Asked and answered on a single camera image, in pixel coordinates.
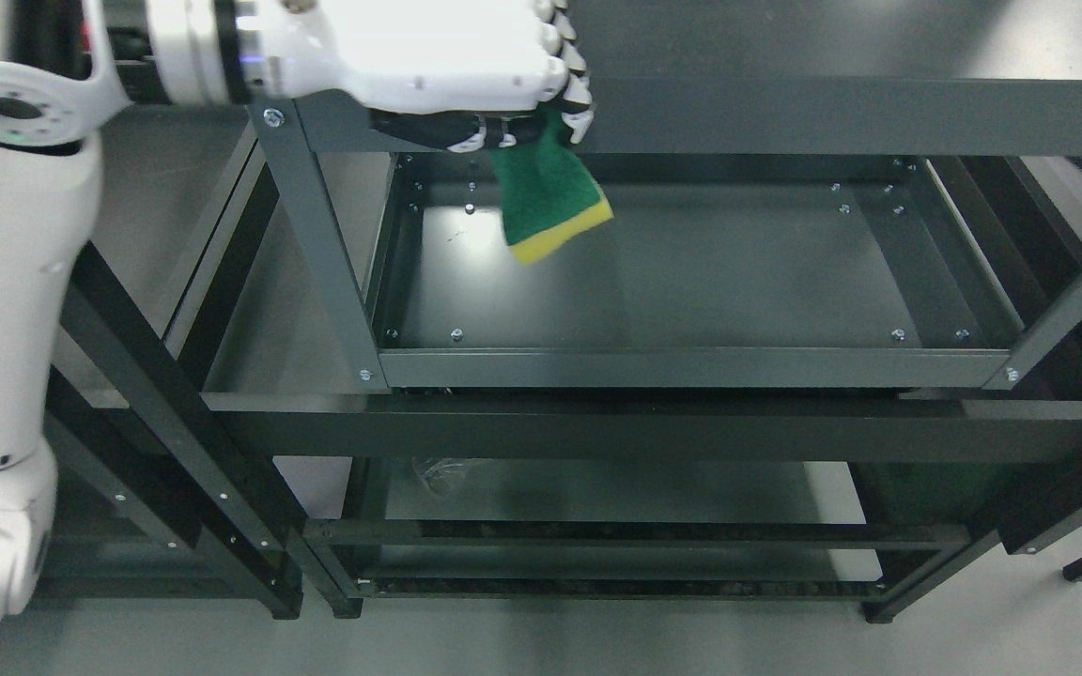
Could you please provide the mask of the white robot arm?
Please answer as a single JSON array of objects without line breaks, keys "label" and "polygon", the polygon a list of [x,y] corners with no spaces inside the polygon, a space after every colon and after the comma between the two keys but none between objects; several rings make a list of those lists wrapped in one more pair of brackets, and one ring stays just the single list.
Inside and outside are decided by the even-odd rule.
[{"label": "white robot arm", "polygon": [[100,129],[132,104],[100,1],[0,1],[0,623],[47,560],[49,360],[102,188]]}]

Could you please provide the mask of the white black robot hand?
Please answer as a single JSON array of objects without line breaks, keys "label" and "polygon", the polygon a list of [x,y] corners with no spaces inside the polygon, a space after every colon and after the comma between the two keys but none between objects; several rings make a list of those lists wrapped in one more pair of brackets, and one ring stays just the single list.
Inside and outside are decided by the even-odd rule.
[{"label": "white black robot hand", "polygon": [[594,120],[565,1],[245,1],[236,13],[245,76],[272,100],[343,91],[369,111],[467,112],[470,131],[435,141],[448,151],[522,141],[509,120],[544,106],[570,143]]}]

